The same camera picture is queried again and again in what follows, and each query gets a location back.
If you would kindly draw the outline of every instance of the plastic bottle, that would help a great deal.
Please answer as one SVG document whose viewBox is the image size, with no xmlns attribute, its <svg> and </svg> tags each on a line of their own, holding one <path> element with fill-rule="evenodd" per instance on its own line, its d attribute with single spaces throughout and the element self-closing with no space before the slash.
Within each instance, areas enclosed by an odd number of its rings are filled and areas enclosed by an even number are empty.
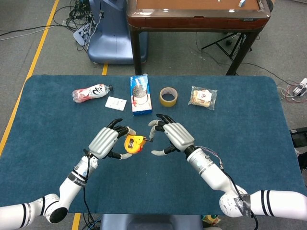
<svg viewBox="0 0 307 230">
<path fill-rule="evenodd" d="M 71 95 L 76 103 L 81 103 L 89 99 L 106 96 L 107 93 L 112 90 L 112 85 L 106 86 L 103 84 L 98 84 L 86 89 L 74 90 Z"/>
</svg>

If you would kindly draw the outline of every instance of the blue felt tablecloth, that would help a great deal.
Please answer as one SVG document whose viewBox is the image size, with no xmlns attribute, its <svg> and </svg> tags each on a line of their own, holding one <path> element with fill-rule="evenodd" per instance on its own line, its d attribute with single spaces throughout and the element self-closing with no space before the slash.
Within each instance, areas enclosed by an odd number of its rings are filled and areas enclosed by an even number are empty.
<svg viewBox="0 0 307 230">
<path fill-rule="evenodd" d="M 112 84 L 108 96 L 127 100 L 124 112 L 105 108 L 107 96 L 75 103 L 71 92 L 98 83 Z M 223 159 L 226 171 L 248 192 L 293 190 L 306 194 L 274 81 L 263 76 L 149 76 L 153 115 L 133 116 L 128 76 L 31 77 L 0 158 L 0 206 L 59 194 L 59 186 L 99 130 L 123 118 L 140 135 L 149 135 L 154 114 L 170 115 Z M 217 89 L 215 111 L 188 105 L 191 86 Z M 160 105 L 159 92 L 174 87 L 174 107 Z M 124 153 L 124 138 L 114 151 Z M 220 191 L 213 191 L 186 162 L 183 153 L 156 157 L 169 146 L 163 133 L 127 160 L 99 162 L 87 185 L 94 213 L 221 214 Z M 80 192 L 70 212 L 86 212 Z"/>
</svg>

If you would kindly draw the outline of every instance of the floor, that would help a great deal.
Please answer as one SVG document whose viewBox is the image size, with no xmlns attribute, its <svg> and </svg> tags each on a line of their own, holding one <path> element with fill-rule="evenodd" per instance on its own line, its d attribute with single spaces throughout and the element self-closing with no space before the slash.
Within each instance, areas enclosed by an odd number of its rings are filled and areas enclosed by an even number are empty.
<svg viewBox="0 0 307 230">
<path fill-rule="evenodd" d="M 0 33 L 7 31 L 46 25 L 54 1 L 50 0 L 1 0 Z M 61 0 L 57 9 L 69 4 Z M 259 41 L 253 45 L 245 62 L 260 65 L 284 80 L 300 82 L 306 77 L 307 66 L 307 4 L 292 0 L 278 0 L 272 17 L 260 34 Z M 65 20 L 68 10 L 60 11 L 57 20 Z M 0 136 L 10 119 L 11 113 L 23 86 L 24 80 L 34 59 L 43 32 L 25 37 L 0 41 Z M 18 32 L 0 37 L 0 39 L 21 35 Z M 221 38 L 222 34 L 198 33 L 150 33 L 149 56 L 143 71 L 151 75 L 224 75 L 230 61 L 216 46 L 206 53 L 200 52 L 195 44 L 204 46 Z M 33 74 L 87 74 L 101 75 L 103 65 L 93 64 L 87 54 L 76 50 L 72 33 L 65 28 L 51 28 L 38 57 Z M 239 75 L 267 75 L 277 84 L 285 84 L 277 77 L 260 68 L 242 64 Z M 133 75 L 133 66 L 110 65 L 108 75 Z M 282 101 L 289 129 L 307 126 L 307 107 L 300 103 Z M 69 214 L 57 225 L 48 224 L 44 218 L 37 218 L 27 230 L 72 228 L 74 215 Z M 220 227 L 224 230 L 253 229 L 253 220 L 249 218 L 221 217 Z M 283 218 L 258 217 L 259 229 L 307 229 L 307 222 Z"/>
</svg>

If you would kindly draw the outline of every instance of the brown tape roll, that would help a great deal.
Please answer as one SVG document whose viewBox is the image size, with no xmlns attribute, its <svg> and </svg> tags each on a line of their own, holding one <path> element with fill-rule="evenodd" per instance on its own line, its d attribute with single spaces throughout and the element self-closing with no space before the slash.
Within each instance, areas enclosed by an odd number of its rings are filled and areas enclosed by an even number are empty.
<svg viewBox="0 0 307 230">
<path fill-rule="evenodd" d="M 164 94 L 171 94 L 171 95 L 174 96 L 174 99 L 171 100 L 171 101 L 167 101 L 167 100 L 163 99 L 163 97 L 162 97 Z M 165 107 L 172 107 L 172 106 L 174 106 L 176 104 L 176 102 L 177 102 L 177 98 L 178 98 L 178 93 L 177 93 L 177 91 L 174 88 L 166 87 L 166 88 L 163 88 L 160 91 L 160 102 Z"/>
</svg>

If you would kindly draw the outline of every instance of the robot finger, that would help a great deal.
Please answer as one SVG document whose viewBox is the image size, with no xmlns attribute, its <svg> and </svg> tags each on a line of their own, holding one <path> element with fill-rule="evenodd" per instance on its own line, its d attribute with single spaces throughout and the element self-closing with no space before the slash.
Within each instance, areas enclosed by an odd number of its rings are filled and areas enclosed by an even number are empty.
<svg viewBox="0 0 307 230">
<path fill-rule="evenodd" d="M 107 128 L 113 128 L 115 124 L 117 124 L 118 122 L 121 122 L 123 119 L 122 118 L 118 118 L 113 120 L 108 126 Z"/>
<path fill-rule="evenodd" d="M 120 154 L 120 156 L 121 156 L 120 160 L 125 160 L 125 159 L 131 157 L 132 154 L 131 153 L 126 153 L 126 154 Z"/>
<path fill-rule="evenodd" d="M 165 155 L 166 155 L 163 151 L 157 151 L 157 150 L 153 150 L 153 151 L 152 151 L 152 154 L 153 154 L 153 155 L 156 155 L 156 156 L 158 156 L 158 157 L 161 157 L 161 156 L 165 156 Z"/>
<path fill-rule="evenodd" d="M 164 128 L 162 126 L 158 126 L 158 125 L 153 126 L 152 129 L 150 130 L 150 134 L 149 134 L 150 140 L 152 140 L 154 138 L 156 131 L 164 132 Z"/>
<path fill-rule="evenodd" d="M 118 132 L 118 137 L 117 138 L 120 138 L 120 137 L 128 134 L 130 132 L 130 129 L 127 126 L 124 126 L 124 127 L 120 128 L 120 129 L 118 129 L 117 132 Z"/>
<path fill-rule="evenodd" d="M 162 119 L 165 123 L 174 123 L 175 121 L 168 115 L 163 115 L 163 114 L 156 114 L 156 116 L 160 119 Z"/>
<path fill-rule="evenodd" d="M 166 149 L 164 149 L 162 151 L 153 150 L 152 154 L 156 155 L 156 156 L 165 156 L 165 155 L 167 155 L 171 152 L 174 152 L 174 151 L 178 151 L 178 149 L 171 143 L 170 147 L 167 147 Z"/>
<path fill-rule="evenodd" d="M 114 131 L 118 131 L 119 129 L 123 128 L 123 126 L 115 126 L 114 128 L 112 128 Z"/>
<path fill-rule="evenodd" d="M 148 126 L 164 126 L 165 123 L 163 121 L 160 120 L 152 120 L 151 122 L 149 122 Z"/>
<path fill-rule="evenodd" d="M 112 152 L 110 151 L 108 154 L 107 154 L 108 157 L 111 157 L 111 158 L 115 158 L 115 159 L 121 159 L 121 154 L 118 154 L 118 153 L 115 153 L 115 152 Z"/>
<path fill-rule="evenodd" d="M 128 129 L 129 129 L 129 132 L 128 132 L 129 135 L 133 135 L 133 136 L 136 135 L 136 131 L 134 131 L 132 128 L 129 128 L 129 127 Z"/>
</svg>

